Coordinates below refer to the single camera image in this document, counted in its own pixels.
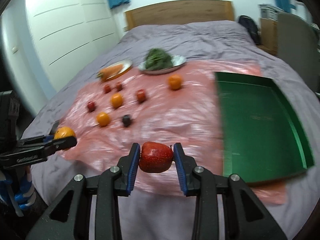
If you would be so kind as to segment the blue white gloved hand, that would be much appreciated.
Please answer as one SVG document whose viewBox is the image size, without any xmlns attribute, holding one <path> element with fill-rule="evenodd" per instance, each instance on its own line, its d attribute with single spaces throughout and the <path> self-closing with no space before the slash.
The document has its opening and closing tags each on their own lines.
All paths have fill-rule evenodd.
<svg viewBox="0 0 320 240">
<path fill-rule="evenodd" d="M 1 204 L 10 206 L 18 217 L 29 209 L 36 200 L 30 167 L 20 167 L 7 176 L 1 171 Z"/>
</svg>

